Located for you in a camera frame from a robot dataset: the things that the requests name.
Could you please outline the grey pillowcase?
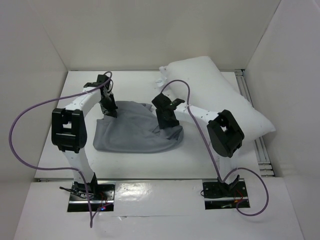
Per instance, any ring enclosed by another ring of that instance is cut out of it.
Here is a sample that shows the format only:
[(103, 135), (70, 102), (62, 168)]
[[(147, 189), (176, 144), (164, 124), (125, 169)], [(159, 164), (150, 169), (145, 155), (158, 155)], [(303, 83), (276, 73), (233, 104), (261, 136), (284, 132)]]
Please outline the grey pillowcase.
[(181, 125), (160, 129), (152, 105), (117, 101), (117, 117), (96, 120), (93, 147), (97, 151), (154, 154), (171, 151), (183, 141)]

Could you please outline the white pillow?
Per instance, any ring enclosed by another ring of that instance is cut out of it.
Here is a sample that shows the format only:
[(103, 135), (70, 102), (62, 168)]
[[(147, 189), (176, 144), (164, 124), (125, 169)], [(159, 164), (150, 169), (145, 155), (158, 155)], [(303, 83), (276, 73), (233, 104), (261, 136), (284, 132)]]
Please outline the white pillow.
[(262, 113), (255, 110), (223, 76), (208, 56), (171, 62), (159, 68), (168, 81), (183, 80), (190, 87), (190, 104), (212, 111), (228, 110), (244, 133), (246, 142), (275, 132), (276, 128)]

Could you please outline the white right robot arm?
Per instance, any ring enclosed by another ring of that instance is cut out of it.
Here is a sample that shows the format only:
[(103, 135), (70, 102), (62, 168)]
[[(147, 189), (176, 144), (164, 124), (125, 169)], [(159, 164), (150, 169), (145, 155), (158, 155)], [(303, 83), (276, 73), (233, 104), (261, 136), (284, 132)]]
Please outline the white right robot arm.
[(242, 146), (244, 133), (229, 110), (214, 112), (187, 104), (177, 98), (170, 100), (158, 94), (152, 101), (160, 129), (170, 129), (180, 125), (180, 121), (195, 124), (205, 145), (224, 158), (231, 158)]

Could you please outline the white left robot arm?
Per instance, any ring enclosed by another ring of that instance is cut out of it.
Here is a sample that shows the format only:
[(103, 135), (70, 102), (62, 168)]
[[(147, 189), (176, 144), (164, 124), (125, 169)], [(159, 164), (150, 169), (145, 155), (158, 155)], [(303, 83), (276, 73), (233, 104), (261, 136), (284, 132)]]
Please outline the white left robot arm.
[(88, 139), (85, 117), (96, 104), (100, 104), (104, 115), (118, 116), (111, 77), (111, 72), (99, 74), (95, 82), (83, 86), (82, 95), (64, 108), (55, 108), (51, 115), (51, 141), (75, 169), (72, 188), (88, 200), (97, 197), (99, 187), (85, 152)]

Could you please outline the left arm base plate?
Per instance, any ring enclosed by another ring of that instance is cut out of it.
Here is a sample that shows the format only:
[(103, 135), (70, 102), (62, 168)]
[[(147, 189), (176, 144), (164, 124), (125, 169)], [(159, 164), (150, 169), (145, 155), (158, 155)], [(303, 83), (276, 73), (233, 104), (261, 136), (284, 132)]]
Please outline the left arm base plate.
[[(85, 190), (76, 190), (72, 188), (64, 188), (69, 192), (68, 213), (89, 212), (88, 200)], [(112, 181), (98, 181), (96, 193), (89, 192), (89, 199), (92, 212), (96, 212), (100, 208), (100, 212), (113, 212), (115, 200), (116, 183)]]

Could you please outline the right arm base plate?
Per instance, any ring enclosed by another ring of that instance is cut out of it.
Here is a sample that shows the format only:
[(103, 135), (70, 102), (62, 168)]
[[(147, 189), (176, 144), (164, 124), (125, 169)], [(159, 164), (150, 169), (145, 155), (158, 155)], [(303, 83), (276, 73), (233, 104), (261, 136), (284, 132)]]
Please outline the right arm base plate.
[(206, 210), (225, 210), (250, 208), (246, 183), (240, 179), (237, 183), (220, 183), (217, 179), (202, 181), (200, 195), (204, 198)]

